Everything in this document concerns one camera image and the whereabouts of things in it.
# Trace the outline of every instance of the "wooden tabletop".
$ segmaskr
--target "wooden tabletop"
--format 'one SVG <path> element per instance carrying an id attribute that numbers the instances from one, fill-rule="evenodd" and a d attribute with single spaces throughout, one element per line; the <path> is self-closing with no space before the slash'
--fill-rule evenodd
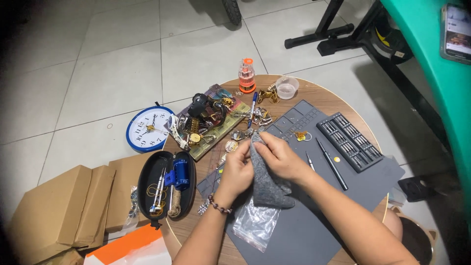
<path id="1" fill-rule="evenodd" d="M 255 83 L 257 85 L 257 89 L 255 91 L 259 91 L 260 89 L 267 90 L 267 87 L 271 84 L 274 84 L 280 75 L 257 75 L 255 76 Z M 310 104 L 316 106 L 319 110 L 327 114 L 328 116 L 336 113 L 342 112 L 342 114 L 372 143 L 376 148 L 381 150 L 376 142 L 375 137 L 373 136 L 372 132 L 366 125 L 365 121 L 356 113 L 354 109 L 352 109 L 345 101 L 339 98 L 334 93 L 328 91 L 327 89 L 308 82 L 306 80 L 298 79 L 299 81 L 299 89 L 297 94 L 289 100 L 281 100 L 277 104 L 271 104 L 269 99 L 264 99 L 261 104 L 257 104 L 258 107 L 264 107 L 272 115 L 280 117 L 283 113 L 287 112 L 291 109 L 296 103 L 298 103 L 301 99 L 306 100 Z M 233 93 L 234 91 L 239 90 L 239 80 L 234 79 L 221 86 Z M 245 104 L 251 106 L 252 105 L 252 98 L 253 93 L 244 94 L 243 96 L 239 97 Z M 247 128 L 247 124 L 240 123 L 237 126 L 238 129 L 244 130 Z M 226 135 L 224 139 L 219 141 L 209 152 L 207 152 L 198 162 L 196 162 L 196 180 L 197 183 L 203 180 L 208 173 L 212 172 L 214 168 L 217 166 L 217 162 L 219 158 L 224 155 L 224 145 L 226 142 L 230 140 L 230 136 Z M 167 139 L 165 146 L 163 148 L 165 151 L 169 151 L 171 153 L 179 152 L 181 149 L 178 147 L 175 140 L 171 137 Z M 181 244 L 185 242 L 187 237 L 190 235 L 190 232 L 193 230 L 194 226 L 198 222 L 200 216 L 197 213 L 198 207 L 205 201 L 205 199 L 201 198 L 199 192 L 196 192 L 195 202 L 193 203 L 193 207 L 191 208 L 188 215 L 179 220 L 179 221 L 171 221 L 168 219 L 168 223 L 170 228 L 173 230 L 173 233 L 180 241 Z M 381 203 L 374 209 L 373 214 L 379 220 L 383 220 L 387 207 L 387 197 L 385 197 Z M 219 264 L 227 264 L 227 265 L 245 265 L 247 264 L 239 253 L 237 248 L 232 243 L 229 236 L 224 233 L 223 245 L 221 249 L 221 253 L 219 256 Z M 347 252 L 344 249 L 341 249 L 328 263 L 329 265 L 348 265 L 348 264 L 355 264 L 355 262 L 350 258 Z"/>

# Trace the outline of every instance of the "gray cloth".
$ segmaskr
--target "gray cloth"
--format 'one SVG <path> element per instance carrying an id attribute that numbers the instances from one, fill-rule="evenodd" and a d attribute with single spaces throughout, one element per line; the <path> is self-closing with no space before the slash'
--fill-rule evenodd
<path id="1" fill-rule="evenodd" d="M 293 208 L 294 199 L 287 196 L 291 194 L 291 183 L 270 170 L 255 150 L 254 142 L 265 144 L 258 132 L 252 135 L 250 158 L 255 173 L 253 178 L 253 205 L 279 209 Z"/>

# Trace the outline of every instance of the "smartphone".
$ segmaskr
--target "smartphone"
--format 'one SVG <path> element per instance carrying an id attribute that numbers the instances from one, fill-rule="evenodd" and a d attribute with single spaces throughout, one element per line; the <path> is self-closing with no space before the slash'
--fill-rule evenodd
<path id="1" fill-rule="evenodd" d="M 471 64 L 471 15 L 458 5 L 442 7 L 440 55 L 448 60 Z"/>

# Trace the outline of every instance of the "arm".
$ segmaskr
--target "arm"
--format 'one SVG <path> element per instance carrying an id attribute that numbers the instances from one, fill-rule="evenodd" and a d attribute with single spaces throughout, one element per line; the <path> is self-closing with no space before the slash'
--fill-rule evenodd
<path id="1" fill-rule="evenodd" d="M 249 157 L 250 141 L 239 145 L 227 155 L 221 182 L 214 194 L 214 202 L 229 209 L 239 194 L 252 183 L 253 167 Z M 209 205 L 195 228 L 178 252 L 174 265 L 215 265 L 218 262 L 224 224 L 227 215 Z"/>
<path id="2" fill-rule="evenodd" d="M 332 187 L 301 160 L 282 139 L 260 133 L 267 145 L 255 148 L 280 177 L 295 182 L 322 213 L 363 265 L 418 265 L 414 256 L 368 210 Z"/>

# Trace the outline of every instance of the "black screwdriver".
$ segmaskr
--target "black screwdriver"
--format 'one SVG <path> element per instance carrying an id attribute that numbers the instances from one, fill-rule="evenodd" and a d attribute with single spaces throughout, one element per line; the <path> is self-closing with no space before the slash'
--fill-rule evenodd
<path id="1" fill-rule="evenodd" d="M 317 141 L 319 147 L 321 148 L 321 151 L 324 153 L 324 156 L 327 159 L 327 162 L 329 163 L 329 166 L 332 169 L 335 177 L 337 177 L 337 180 L 340 182 L 340 186 L 342 186 L 343 190 L 348 190 L 349 188 L 347 187 L 347 184 L 345 183 L 345 180 L 343 180 L 342 176 L 340 175 L 340 172 L 335 167 L 332 159 L 330 158 L 329 154 L 327 153 L 327 151 L 322 146 L 322 143 L 319 142 L 319 139 L 317 139 L 317 137 L 316 137 L 316 141 Z"/>

